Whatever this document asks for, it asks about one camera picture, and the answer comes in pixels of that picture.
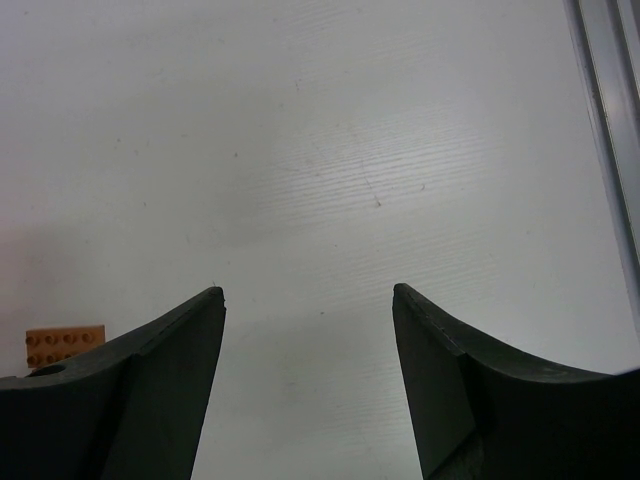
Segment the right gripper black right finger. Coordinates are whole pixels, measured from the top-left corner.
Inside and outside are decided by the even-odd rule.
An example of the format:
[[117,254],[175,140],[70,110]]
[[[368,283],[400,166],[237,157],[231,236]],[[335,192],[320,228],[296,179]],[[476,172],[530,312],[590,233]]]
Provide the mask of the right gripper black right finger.
[[426,479],[635,479],[639,374],[552,362],[456,319],[406,284],[393,323]]

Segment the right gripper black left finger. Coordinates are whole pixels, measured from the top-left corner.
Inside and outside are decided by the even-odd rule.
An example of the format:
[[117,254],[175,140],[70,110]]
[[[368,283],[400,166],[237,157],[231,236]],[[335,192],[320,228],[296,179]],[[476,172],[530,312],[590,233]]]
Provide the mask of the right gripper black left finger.
[[2,378],[2,478],[190,478],[225,316],[210,287],[92,351]]

